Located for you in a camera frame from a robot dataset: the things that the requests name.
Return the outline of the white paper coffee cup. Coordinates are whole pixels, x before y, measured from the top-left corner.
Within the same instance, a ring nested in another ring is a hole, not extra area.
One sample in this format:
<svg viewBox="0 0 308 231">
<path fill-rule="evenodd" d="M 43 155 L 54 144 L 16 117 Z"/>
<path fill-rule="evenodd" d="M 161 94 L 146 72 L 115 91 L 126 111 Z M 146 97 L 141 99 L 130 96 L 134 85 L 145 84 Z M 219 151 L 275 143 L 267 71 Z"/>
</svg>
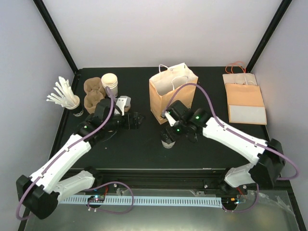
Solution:
<svg viewBox="0 0 308 231">
<path fill-rule="evenodd" d="M 164 148 L 167 148 L 167 149 L 170 149 L 174 146 L 175 142 L 171 142 L 171 143 L 167 143 L 167 142 L 164 142 L 162 141 L 162 145 Z"/>
</svg>

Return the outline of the brown cup carrier stack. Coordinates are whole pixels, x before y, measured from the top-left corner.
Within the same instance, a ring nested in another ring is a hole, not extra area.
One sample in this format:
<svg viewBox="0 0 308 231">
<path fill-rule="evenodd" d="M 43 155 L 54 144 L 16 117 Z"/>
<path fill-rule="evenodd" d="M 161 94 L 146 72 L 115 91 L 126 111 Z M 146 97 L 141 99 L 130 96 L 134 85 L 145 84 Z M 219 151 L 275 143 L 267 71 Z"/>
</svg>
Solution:
<svg viewBox="0 0 308 231">
<path fill-rule="evenodd" d="M 106 97 L 106 92 L 99 77 L 89 78 L 84 82 L 84 107 L 89 114 L 95 112 L 96 105 Z"/>
</svg>

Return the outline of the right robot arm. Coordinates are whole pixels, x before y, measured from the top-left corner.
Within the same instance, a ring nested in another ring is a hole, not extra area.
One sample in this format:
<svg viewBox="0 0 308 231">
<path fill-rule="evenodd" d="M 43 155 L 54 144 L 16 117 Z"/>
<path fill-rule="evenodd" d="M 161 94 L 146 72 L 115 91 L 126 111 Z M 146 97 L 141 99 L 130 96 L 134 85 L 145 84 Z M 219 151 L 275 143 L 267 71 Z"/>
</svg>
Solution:
<svg viewBox="0 0 308 231">
<path fill-rule="evenodd" d="M 226 169 L 221 179 L 215 182 L 214 185 L 223 194 L 229 194 L 240 186 L 252 183 L 273 188 L 285 166 L 282 157 L 268 150 L 271 148 L 282 153 L 282 145 L 278 140 L 266 141 L 250 136 L 220 119 L 215 119 L 204 109 L 193 111 L 176 100 L 162 113 L 162 117 L 169 123 L 161 131 L 161 141 L 165 148 L 172 148 L 181 136 L 191 142 L 197 142 L 197 135 L 202 135 L 223 144 L 248 160 L 248 164 Z"/>
</svg>

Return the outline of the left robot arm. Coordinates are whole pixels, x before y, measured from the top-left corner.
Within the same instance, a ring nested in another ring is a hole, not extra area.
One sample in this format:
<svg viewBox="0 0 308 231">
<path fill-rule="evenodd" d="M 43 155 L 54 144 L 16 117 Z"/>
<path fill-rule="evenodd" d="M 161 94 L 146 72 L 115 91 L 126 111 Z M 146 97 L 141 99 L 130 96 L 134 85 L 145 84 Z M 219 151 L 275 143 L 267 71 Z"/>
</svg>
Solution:
<svg viewBox="0 0 308 231">
<path fill-rule="evenodd" d="M 29 209 L 37 218 L 50 216 L 61 200 L 80 191 L 98 192 L 103 188 L 103 179 L 93 167 L 62 180 L 73 164 L 85 155 L 104 136 L 119 129 L 138 129 L 144 116 L 138 112 L 125 112 L 128 97 L 116 100 L 103 99 L 85 121 L 81 122 L 66 144 L 40 169 L 29 177 L 21 175 L 16 181 L 19 204 Z"/>
</svg>

